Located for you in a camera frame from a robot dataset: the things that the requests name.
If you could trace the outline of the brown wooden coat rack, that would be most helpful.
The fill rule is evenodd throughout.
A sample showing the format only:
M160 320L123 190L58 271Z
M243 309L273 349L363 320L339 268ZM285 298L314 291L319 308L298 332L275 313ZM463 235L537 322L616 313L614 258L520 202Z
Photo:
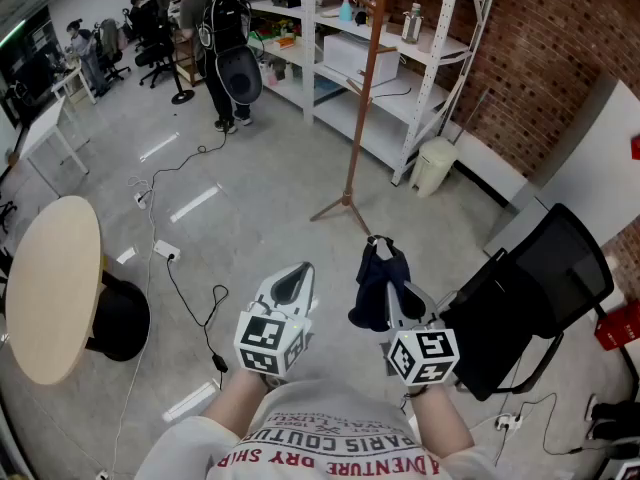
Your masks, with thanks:
M357 0L357 1L361 2L363 5L365 5L368 8L369 6L368 1L366 0ZM365 223L365 220L361 216L354 202L354 178L355 178L358 157L361 150L361 140L362 140L362 134L363 134L364 124L366 120L366 114L368 112L368 109L370 108L371 102L373 101L373 98L371 97L370 92L372 88L372 76L373 76L374 66L376 62L376 56L381 53L397 51L397 48L395 46L388 47L388 46L380 45L382 26L384 24L384 13L386 8L386 2L387 0L377 0L377 6L375 8L375 19L374 19L374 24L372 26L372 31L371 31L370 41L369 41L369 53L368 53L366 74L365 74L362 88L357 91L357 93L359 94L358 114L357 114L357 120L355 125L355 132L353 136L350 163L349 163L345 186L344 186L342 195L335 202L329 204L326 208L320 210L318 213L310 217L311 222L316 222L321 217L326 216L328 212L333 210L338 205L342 205L353 212L359 226L364 231L366 236L370 236L371 231L367 226L367 224Z

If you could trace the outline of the white metal shelf unit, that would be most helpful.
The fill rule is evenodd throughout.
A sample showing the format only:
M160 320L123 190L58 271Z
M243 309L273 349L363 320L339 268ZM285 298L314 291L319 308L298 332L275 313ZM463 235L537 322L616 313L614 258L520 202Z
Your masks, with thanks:
M405 59L424 68L418 74L399 68L397 77L371 88L372 110L368 111L361 147L392 168L392 184L398 184L413 165L415 153L432 131L442 130L450 119L482 37L493 0L442 0L431 52L407 44L395 34L395 25L384 23L381 46L395 46ZM320 7L315 0L301 0L287 8L271 0L250 0L254 12L297 19L302 37L285 59L301 66L300 87L282 93L301 107L307 124L321 120L345 136L355 132L362 86L323 63L323 49L315 41L318 26L370 41L372 28L344 22L337 6Z

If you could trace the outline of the person's left forearm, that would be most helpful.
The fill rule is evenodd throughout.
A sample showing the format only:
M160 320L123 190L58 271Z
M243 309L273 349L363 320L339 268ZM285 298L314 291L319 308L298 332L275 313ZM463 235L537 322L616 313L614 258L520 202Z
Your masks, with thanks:
M202 416L217 422L236 436L244 437L267 393L268 386L259 374L239 370Z

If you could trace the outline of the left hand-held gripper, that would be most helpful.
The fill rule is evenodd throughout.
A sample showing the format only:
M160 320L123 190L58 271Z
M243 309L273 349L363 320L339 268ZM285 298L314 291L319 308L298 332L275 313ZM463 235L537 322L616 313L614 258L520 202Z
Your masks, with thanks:
M247 309L240 313L234 348L240 366L279 379L308 346L314 301L315 269L307 262L265 278Z

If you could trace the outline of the black round stool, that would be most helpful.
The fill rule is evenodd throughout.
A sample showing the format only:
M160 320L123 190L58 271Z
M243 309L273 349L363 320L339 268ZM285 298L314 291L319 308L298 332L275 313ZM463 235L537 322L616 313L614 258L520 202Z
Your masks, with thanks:
M150 329L150 310L144 293L132 282L102 272L101 291L92 335L85 348L116 362L126 362L143 349Z

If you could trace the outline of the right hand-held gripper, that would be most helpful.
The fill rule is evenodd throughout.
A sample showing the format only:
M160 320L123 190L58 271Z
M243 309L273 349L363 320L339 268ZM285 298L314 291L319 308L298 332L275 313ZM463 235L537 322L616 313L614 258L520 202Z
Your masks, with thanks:
M382 235L367 238L370 254L381 260L396 256L393 240ZM392 283L386 287L388 342L387 373L407 386L443 383L460 359L455 333L440 319L441 305L417 285L406 282L402 294Z

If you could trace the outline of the small white desk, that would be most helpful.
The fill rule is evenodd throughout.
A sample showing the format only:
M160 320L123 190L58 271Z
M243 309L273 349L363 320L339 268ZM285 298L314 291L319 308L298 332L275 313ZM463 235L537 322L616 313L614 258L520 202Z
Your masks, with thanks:
M82 67L80 65L69 71L67 74L63 75L51 86L51 92L54 94L56 99L60 100L62 98L62 93L65 93L65 95L68 97L71 96L70 87L74 79L78 79L80 81L90 102L95 105L97 103L96 97L89 87L89 84L84 76Z

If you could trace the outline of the clear plastic bottle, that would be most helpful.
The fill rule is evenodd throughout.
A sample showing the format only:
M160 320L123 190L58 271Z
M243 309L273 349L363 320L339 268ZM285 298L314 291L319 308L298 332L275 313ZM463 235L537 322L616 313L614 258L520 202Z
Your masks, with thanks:
M404 24L401 39L407 44L417 44L422 28L421 5L414 2L409 11L404 13Z

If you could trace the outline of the dark navy cloth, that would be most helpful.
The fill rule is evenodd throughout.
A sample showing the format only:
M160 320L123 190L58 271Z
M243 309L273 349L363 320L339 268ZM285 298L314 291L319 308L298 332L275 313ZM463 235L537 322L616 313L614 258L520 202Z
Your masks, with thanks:
M359 289L355 306L348 312L349 321L356 327L384 333L390 329L387 323L386 289L389 282L400 295L404 284L410 281L410 270L404 253L395 246L396 256L381 260L370 254L365 246L356 276Z

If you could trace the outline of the black floor stand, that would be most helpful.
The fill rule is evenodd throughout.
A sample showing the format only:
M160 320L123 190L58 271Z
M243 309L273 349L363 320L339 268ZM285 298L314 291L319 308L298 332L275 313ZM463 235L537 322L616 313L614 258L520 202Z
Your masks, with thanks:
M171 53L169 54L168 60L170 63L173 79L177 88L177 93L171 98L171 103L173 105L181 105L190 101L195 96L195 93L192 89L185 90L182 87L179 74L177 71L177 65L174 60L175 53L176 53L175 44L174 42L171 42Z

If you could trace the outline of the round light wooden table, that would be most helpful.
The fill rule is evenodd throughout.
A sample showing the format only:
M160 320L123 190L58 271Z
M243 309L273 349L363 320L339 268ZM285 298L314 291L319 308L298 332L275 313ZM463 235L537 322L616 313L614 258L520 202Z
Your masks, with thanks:
M29 225L10 268L5 306L9 344L33 382L57 384L78 363L102 271L99 222L86 199L62 197Z

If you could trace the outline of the red box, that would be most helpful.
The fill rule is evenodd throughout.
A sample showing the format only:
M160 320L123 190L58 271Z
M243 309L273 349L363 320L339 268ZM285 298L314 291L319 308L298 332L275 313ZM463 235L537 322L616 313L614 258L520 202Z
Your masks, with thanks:
M631 301L599 319L594 336L605 351L640 339L640 301Z

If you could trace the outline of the cream trash bin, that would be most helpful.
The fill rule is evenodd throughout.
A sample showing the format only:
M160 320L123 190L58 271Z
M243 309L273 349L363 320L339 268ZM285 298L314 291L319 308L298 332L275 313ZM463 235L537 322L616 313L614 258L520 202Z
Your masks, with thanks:
M458 158L458 149L445 137L425 141L419 148L409 186L419 198L433 194Z

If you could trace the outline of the person's white printed shirt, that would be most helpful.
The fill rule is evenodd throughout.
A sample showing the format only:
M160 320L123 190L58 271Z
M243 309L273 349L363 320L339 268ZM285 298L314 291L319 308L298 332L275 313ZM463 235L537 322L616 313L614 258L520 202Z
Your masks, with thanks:
M170 427L135 480L499 480L477 447L423 447L395 406L347 385L300 381L267 394L240 437L204 416Z

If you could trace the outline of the white cabinet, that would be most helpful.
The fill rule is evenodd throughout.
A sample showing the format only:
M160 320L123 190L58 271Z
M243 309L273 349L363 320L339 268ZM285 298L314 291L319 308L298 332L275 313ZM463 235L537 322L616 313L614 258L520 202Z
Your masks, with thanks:
M569 208L604 251L618 289L640 300L640 99L601 74L558 145L496 221L484 251L513 249L557 203Z

